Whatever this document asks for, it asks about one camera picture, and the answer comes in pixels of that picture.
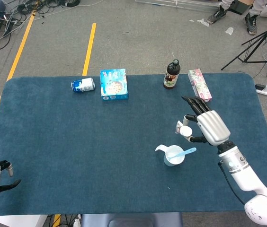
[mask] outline blue box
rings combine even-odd
[[[107,100],[128,99],[126,70],[101,70],[101,96]]]

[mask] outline person's leg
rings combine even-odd
[[[230,7],[233,1],[234,0],[222,0],[218,11],[216,11],[214,14],[209,16],[209,18],[207,19],[207,22],[209,24],[213,24],[219,19],[221,19],[222,17],[224,17],[226,15],[227,9]]]
[[[250,8],[249,13],[245,17],[247,31],[251,35],[257,33],[256,18],[263,11],[267,4],[267,0],[255,0],[253,6]]]

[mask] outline pink box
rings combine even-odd
[[[212,96],[210,94],[210,91],[202,75],[201,70],[190,70],[188,73],[188,77],[195,92],[195,95],[203,99],[205,102],[209,102],[212,99]]]

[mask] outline blue chair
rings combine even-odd
[[[175,213],[83,214],[83,227],[183,227]]]

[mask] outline yellow line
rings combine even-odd
[[[31,25],[32,25],[32,23],[33,23],[34,18],[35,18],[35,16],[34,16],[34,14],[33,14],[33,15],[30,17],[30,20],[29,20],[29,23],[28,23],[27,28],[26,28],[26,30],[25,30],[25,33],[24,33],[22,42],[21,42],[21,44],[20,44],[20,47],[19,47],[19,49],[18,49],[18,52],[17,52],[17,55],[16,55],[16,57],[15,57],[14,63],[12,64],[12,67],[11,67],[10,72],[9,72],[9,76],[7,77],[7,80],[6,80],[6,81],[10,80],[10,79],[13,77],[13,75],[14,75],[14,72],[15,72],[15,70],[16,70],[16,67],[17,67],[19,58],[20,58],[21,53],[22,53],[22,51],[23,51],[23,48],[24,48],[24,45],[25,45],[25,42],[26,42],[26,39],[27,39],[29,30],[30,30],[30,28],[31,28]]]
[[[61,221],[61,214],[55,214],[53,219],[53,227],[57,227]]]
[[[88,42],[88,48],[87,48],[87,51],[86,51],[86,58],[85,58],[84,68],[83,68],[83,72],[82,72],[82,76],[87,76],[88,65],[89,65],[89,61],[90,61],[92,44],[94,42],[94,36],[95,36],[96,26],[97,26],[96,23],[92,23],[90,37],[89,37],[89,42]]]

